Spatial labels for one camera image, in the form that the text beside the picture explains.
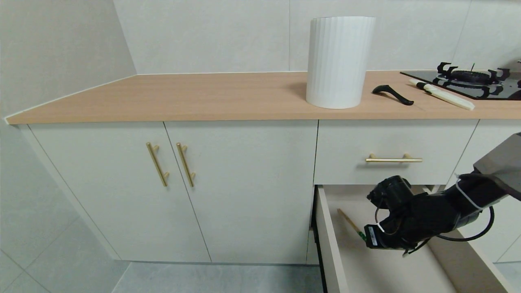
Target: kitchen counter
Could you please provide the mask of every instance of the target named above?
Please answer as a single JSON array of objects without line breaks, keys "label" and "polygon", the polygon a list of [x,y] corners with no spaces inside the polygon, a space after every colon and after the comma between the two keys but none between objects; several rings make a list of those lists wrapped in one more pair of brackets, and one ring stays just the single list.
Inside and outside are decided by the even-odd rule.
[{"label": "kitchen counter", "polygon": [[[520,119],[520,101],[475,101],[467,111],[408,84],[398,71],[368,71],[362,102],[324,109],[305,100],[305,72],[137,75],[6,118],[9,124],[175,120]],[[415,103],[371,91],[389,84]]]}]

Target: robotic hand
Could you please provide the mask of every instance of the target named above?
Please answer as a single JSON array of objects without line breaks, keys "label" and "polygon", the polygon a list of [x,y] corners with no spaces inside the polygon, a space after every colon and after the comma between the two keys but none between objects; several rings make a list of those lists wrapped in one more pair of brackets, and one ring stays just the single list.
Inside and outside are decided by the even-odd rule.
[{"label": "robotic hand", "polygon": [[[364,227],[366,245],[377,249],[405,249],[406,254],[440,237],[470,241],[483,236],[494,221],[492,205],[508,194],[521,200],[521,132],[512,135],[474,164],[474,171],[460,175],[460,181],[444,191],[414,195],[411,185],[400,176],[380,182],[367,199],[389,216],[377,225]],[[455,239],[439,235],[473,222],[489,208],[490,222],[476,236]]]}]

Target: cable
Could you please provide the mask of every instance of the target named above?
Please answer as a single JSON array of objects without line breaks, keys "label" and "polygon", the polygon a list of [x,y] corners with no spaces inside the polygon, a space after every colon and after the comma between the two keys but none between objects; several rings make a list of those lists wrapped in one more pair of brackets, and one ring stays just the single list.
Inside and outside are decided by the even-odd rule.
[{"label": "cable", "polygon": [[489,220],[489,223],[485,227],[485,229],[483,231],[481,231],[479,234],[476,234],[476,235],[474,235],[472,237],[468,237],[468,238],[451,238],[451,237],[447,237],[447,236],[443,236],[443,235],[436,235],[436,237],[441,238],[441,239],[445,239],[445,240],[448,240],[448,241],[457,241],[457,242],[467,242],[467,241],[478,239],[479,237],[485,235],[490,230],[490,228],[492,228],[492,224],[494,224],[494,208],[493,207],[489,207],[489,210],[490,210],[490,220]]},{"label": "cable", "polygon": [[406,257],[408,255],[410,255],[411,253],[417,251],[418,249],[422,248],[425,244],[427,244],[427,242],[429,242],[430,238],[428,239],[425,239],[420,245],[418,245],[415,249],[411,250],[409,252],[409,249],[406,249],[405,252],[403,253],[402,257]]}]

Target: drawer handle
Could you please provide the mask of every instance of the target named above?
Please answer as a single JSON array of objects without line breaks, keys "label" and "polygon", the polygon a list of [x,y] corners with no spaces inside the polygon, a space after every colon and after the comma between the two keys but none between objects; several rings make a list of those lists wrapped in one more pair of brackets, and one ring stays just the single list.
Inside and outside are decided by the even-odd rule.
[{"label": "drawer handle", "polygon": [[159,165],[159,162],[157,161],[156,152],[159,150],[159,146],[155,145],[152,147],[152,145],[147,142],[146,148],[148,149],[148,152],[150,152],[150,156],[152,157],[152,161],[154,162],[154,165],[156,166],[156,170],[159,173],[159,177],[161,178],[161,182],[163,183],[163,186],[168,186],[168,183],[166,182],[166,178],[168,178],[168,175],[170,173],[161,171],[161,166]]},{"label": "drawer handle", "polygon": [[179,155],[181,156],[181,161],[183,162],[184,171],[187,174],[188,182],[191,187],[194,187],[194,178],[195,172],[190,173],[190,169],[188,168],[187,159],[184,157],[184,152],[187,150],[188,146],[182,145],[180,142],[176,143],[177,150],[179,151]]},{"label": "drawer handle", "polygon": [[413,158],[409,154],[404,154],[402,158],[379,158],[375,157],[374,154],[370,154],[365,159],[366,163],[421,163],[422,158]]}]

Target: white vase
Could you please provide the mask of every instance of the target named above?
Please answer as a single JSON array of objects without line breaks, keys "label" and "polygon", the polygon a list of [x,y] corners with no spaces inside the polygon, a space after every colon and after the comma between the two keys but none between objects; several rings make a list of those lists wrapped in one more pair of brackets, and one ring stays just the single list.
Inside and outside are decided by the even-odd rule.
[{"label": "white vase", "polygon": [[311,21],[306,100],[344,109],[362,98],[374,17],[324,17]]}]

